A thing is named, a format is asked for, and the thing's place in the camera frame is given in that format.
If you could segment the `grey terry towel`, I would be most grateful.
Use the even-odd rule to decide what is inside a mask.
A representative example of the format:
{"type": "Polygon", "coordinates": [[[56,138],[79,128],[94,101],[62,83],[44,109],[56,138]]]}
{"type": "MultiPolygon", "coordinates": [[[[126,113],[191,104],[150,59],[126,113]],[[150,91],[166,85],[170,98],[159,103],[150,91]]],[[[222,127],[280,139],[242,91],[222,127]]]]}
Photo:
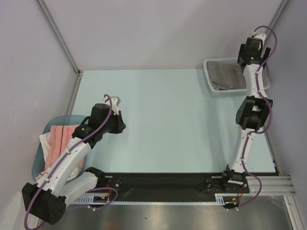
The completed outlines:
{"type": "Polygon", "coordinates": [[[246,89],[246,80],[241,67],[236,63],[208,61],[210,82],[220,90],[246,89]]]}

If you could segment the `pink striped towel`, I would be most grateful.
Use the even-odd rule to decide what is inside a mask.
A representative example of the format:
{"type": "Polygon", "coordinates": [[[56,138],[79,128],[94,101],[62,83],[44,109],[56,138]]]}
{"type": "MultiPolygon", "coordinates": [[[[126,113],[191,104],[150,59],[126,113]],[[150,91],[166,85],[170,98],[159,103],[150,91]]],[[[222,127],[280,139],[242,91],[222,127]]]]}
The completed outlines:
{"type": "Polygon", "coordinates": [[[49,139],[50,150],[47,157],[47,163],[46,166],[44,165],[44,170],[39,170],[39,173],[35,173],[36,181],[40,179],[59,158],[59,156],[61,155],[61,153],[64,151],[69,141],[71,140],[72,134],[77,126],[78,125],[51,126],[50,129],[51,136],[49,139]]]}

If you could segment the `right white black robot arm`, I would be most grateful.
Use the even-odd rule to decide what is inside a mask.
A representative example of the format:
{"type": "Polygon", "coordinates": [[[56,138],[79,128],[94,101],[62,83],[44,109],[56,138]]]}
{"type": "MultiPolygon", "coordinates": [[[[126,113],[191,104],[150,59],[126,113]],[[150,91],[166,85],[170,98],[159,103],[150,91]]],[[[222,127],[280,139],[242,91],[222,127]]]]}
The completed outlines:
{"type": "Polygon", "coordinates": [[[263,85],[262,72],[270,57],[270,48],[263,51],[265,34],[254,34],[241,45],[237,64],[240,65],[246,80],[247,96],[236,113],[239,133],[235,152],[223,171],[221,188],[227,193],[235,193],[247,186],[247,161],[252,141],[272,119],[273,101],[267,98],[263,85]]]}

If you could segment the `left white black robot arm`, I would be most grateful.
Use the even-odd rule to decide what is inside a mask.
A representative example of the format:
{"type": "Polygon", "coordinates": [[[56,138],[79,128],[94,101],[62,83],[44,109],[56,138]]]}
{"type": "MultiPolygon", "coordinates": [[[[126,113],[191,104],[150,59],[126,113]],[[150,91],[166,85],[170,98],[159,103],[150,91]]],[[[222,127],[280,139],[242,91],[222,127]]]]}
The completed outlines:
{"type": "Polygon", "coordinates": [[[108,201],[110,204],[117,199],[117,189],[107,186],[104,172],[97,168],[90,167],[77,179],[67,181],[78,163],[91,153],[104,134],[120,134],[126,127],[118,108],[120,99],[105,95],[104,100],[104,103],[95,104],[90,116],[76,127],[66,148],[46,174],[35,184],[27,183],[22,188],[25,229],[29,228],[29,215],[51,225],[56,224],[67,208],[87,192],[105,190],[114,195],[108,201]]]}

